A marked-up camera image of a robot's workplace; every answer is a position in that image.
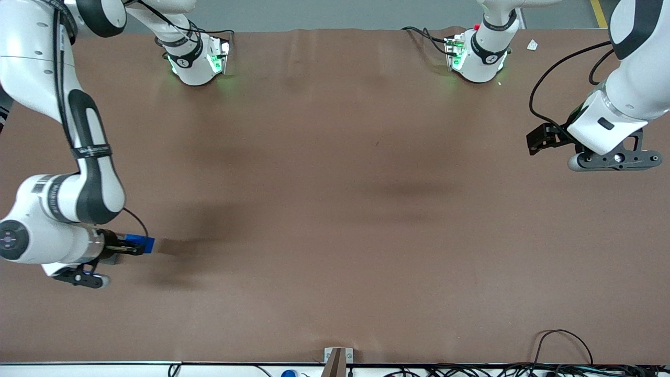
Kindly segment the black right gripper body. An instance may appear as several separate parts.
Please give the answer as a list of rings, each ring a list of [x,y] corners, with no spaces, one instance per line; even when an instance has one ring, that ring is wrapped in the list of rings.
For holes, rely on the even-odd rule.
[[[120,245],[117,241],[117,234],[107,229],[99,229],[98,234],[103,236],[104,245],[98,259],[100,263],[118,263],[120,255],[118,250],[124,245]]]

